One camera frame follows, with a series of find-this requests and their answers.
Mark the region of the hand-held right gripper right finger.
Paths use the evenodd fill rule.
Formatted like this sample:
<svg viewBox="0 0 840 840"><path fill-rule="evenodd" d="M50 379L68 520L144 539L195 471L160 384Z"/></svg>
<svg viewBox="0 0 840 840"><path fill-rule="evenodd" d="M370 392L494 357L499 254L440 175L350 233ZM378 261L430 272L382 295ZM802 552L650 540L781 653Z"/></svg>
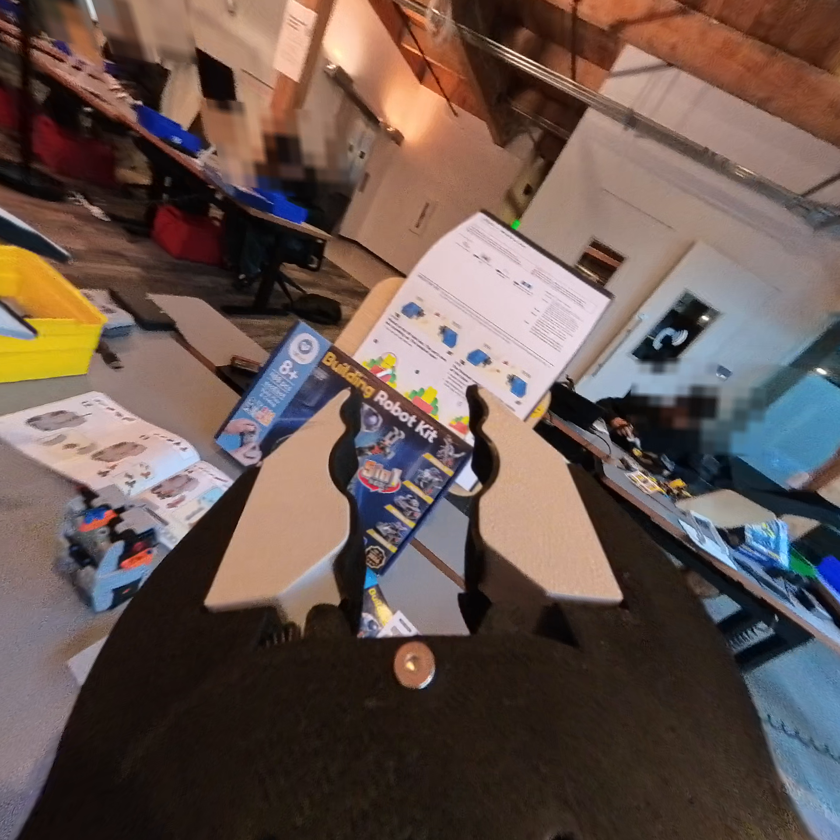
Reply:
<svg viewBox="0 0 840 840"><path fill-rule="evenodd" d="M471 634L494 621L561 628L564 608L613 608L623 593L562 454L479 385L467 390L479 482L459 610Z"/></svg>

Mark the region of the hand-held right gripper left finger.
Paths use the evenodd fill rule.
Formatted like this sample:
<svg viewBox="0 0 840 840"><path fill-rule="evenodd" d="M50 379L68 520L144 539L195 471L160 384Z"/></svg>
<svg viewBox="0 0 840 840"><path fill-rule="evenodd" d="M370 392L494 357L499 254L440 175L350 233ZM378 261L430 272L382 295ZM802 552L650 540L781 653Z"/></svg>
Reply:
<svg viewBox="0 0 840 840"><path fill-rule="evenodd" d="M338 606L356 633L365 577L358 507L361 396L346 388L267 456L205 597L212 613L272 607L302 622Z"/></svg>

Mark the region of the grey toy robot assembly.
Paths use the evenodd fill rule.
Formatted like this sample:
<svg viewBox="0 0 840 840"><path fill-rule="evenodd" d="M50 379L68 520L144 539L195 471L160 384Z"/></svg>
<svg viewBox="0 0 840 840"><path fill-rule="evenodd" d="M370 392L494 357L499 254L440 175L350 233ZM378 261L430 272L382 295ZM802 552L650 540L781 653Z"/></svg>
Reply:
<svg viewBox="0 0 840 840"><path fill-rule="evenodd" d="M78 486L59 531L60 559L84 603L105 613L132 599L162 562L162 534L161 520L116 486Z"/></svg>

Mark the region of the blue robot kit box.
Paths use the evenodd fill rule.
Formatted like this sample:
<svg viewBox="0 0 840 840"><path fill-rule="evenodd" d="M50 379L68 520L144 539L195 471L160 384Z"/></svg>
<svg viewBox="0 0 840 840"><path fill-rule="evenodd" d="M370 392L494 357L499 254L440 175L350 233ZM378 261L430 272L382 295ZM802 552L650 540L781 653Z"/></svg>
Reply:
<svg viewBox="0 0 840 840"><path fill-rule="evenodd" d="M357 465L349 481L372 574L383 574L410 544L436 501L469 462L460 433L391 387L392 364L372 371L298 321L272 351L218 429L216 444L252 466L285 443L337 394L360 394Z"/></svg>

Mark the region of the blue closed booklet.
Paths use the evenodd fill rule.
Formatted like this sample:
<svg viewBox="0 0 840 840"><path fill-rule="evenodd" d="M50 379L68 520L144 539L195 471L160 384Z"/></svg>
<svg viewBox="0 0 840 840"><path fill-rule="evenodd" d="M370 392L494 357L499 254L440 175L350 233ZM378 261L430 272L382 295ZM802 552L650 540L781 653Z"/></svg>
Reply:
<svg viewBox="0 0 840 840"><path fill-rule="evenodd" d="M364 577L362 609L357 631L359 638L413 637L417 628L385 599L378 576L367 570Z"/></svg>

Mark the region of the cluttered wooden table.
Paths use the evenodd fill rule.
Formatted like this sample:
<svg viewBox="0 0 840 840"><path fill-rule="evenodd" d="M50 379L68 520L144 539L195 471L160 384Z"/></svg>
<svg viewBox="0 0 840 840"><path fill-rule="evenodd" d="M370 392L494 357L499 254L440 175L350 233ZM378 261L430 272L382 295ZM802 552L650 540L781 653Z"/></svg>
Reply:
<svg viewBox="0 0 840 840"><path fill-rule="evenodd" d="M741 670L812 639L838 653L838 594L792 569L786 522L727 490L675 499L676 483L647 469L654 457L632 455L628 437L611 437L619 425L569 385L552 386L545 423L667 554L738 606L717 629Z"/></svg>

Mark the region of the open instruction booklet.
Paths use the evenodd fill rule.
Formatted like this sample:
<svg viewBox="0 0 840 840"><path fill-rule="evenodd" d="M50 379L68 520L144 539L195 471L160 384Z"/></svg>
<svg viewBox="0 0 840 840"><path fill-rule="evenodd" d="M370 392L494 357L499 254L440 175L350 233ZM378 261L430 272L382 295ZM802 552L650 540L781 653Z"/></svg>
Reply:
<svg viewBox="0 0 840 840"><path fill-rule="evenodd" d="M233 484L184 437L99 392L2 415L1 437L90 490L115 487L152 516L168 550Z"/></svg>

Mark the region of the white printed instruction sheet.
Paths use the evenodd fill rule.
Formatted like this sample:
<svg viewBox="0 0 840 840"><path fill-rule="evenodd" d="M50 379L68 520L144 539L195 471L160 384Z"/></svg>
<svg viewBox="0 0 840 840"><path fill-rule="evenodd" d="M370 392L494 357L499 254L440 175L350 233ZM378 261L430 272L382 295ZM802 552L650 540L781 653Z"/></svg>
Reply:
<svg viewBox="0 0 840 840"><path fill-rule="evenodd" d="M458 436L478 385L527 419L613 301L485 212L411 269L353 358Z"/></svg>

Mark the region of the black flat box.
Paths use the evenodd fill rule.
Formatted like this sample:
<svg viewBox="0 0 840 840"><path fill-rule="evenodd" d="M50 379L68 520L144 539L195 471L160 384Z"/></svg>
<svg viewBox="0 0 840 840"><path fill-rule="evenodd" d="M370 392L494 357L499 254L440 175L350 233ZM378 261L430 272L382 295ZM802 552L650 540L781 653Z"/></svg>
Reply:
<svg viewBox="0 0 840 840"><path fill-rule="evenodd" d="M168 332L177 330L172 317L161 309L145 292L110 288L113 301L145 331Z"/></svg>

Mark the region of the light grey device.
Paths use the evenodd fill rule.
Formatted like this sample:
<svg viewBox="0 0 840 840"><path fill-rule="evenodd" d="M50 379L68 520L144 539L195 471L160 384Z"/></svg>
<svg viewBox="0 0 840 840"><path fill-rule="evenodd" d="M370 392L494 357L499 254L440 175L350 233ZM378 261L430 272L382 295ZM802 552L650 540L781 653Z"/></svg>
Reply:
<svg viewBox="0 0 840 840"><path fill-rule="evenodd" d="M136 321L117 304L111 292L96 288L81 288L79 291L105 317L101 331L104 339L122 337L134 331Z"/></svg>

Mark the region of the red bag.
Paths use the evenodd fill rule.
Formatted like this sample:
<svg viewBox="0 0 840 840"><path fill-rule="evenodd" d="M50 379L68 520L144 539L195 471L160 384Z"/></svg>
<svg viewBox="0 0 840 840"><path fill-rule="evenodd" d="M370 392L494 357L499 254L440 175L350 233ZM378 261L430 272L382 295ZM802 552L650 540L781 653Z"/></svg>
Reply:
<svg viewBox="0 0 840 840"><path fill-rule="evenodd" d="M40 114L32 143L35 157L51 172L95 186L117 185L114 149L107 141L75 134Z"/></svg>
<svg viewBox="0 0 840 840"><path fill-rule="evenodd" d="M223 226L210 217L186 213L173 205L162 205L154 215L151 238L175 259L221 266L223 231Z"/></svg>

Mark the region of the blue plastic bin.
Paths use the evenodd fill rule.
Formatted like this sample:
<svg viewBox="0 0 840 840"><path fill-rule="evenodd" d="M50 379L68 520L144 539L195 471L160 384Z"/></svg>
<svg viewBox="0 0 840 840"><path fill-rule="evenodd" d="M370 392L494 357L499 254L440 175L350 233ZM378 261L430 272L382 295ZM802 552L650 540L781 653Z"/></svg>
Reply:
<svg viewBox="0 0 840 840"><path fill-rule="evenodd" d="M137 123L143 130L174 149L192 157L197 157L207 148L206 143L200 137L152 108L138 104L134 107L134 112Z"/></svg>
<svg viewBox="0 0 840 840"><path fill-rule="evenodd" d="M309 210L292 201L285 193L261 185L255 187L254 193L257 195L257 206L261 212L294 224L305 224L308 221Z"/></svg>

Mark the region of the metal ceiling pipe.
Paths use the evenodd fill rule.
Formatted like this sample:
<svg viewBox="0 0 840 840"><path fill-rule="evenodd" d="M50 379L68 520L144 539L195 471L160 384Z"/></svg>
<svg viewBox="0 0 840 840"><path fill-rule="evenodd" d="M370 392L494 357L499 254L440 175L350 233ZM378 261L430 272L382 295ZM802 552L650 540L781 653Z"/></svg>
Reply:
<svg viewBox="0 0 840 840"><path fill-rule="evenodd" d="M598 91L620 46L651 48L649 70L683 70L809 137L838 147L838 81L820 65L704 15L689 2L394 2L430 35L456 38L491 108L508 89L493 60L576 100L800 218L838 229L838 205L816 195L838 176L795 192Z"/></svg>

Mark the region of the white paper notice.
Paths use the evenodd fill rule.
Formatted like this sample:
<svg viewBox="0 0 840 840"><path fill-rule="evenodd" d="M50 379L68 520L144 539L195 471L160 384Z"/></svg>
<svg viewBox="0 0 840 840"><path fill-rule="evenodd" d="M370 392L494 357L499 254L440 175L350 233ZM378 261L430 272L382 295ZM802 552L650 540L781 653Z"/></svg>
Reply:
<svg viewBox="0 0 840 840"><path fill-rule="evenodd" d="M319 15L299 1L286 1L283 9L271 66L279 75L300 83Z"/></svg>

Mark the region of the long wooden table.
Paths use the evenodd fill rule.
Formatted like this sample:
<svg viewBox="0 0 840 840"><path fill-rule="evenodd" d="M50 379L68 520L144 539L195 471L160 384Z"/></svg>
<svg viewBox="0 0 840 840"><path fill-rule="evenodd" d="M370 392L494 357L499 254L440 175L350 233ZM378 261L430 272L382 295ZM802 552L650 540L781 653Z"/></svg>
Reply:
<svg viewBox="0 0 840 840"><path fill-rule="evenodd" d="M212 162L189 156L177 146L148 131L142 121L142 107L119 100L117 83L103 70L85 59L69 56L42 38L30 40L29 54L35 70L60 84L102 117L120 123L133 132L143 152L155 149L156 161L166 159L194 181L203 184L205 192L214 191L216 204L226 216L248 216L254 224L270 230L272 247L267 267L255 281L255 295L248 305L225 304L219 311L234 318L279 318L295 316L322 326L339 322L341 309L333 299L306 292L289 278L283 266L290 265L312 272L320 270L330 234L285 215L268 211L268 204L256 192L226 183Z"/></svg>

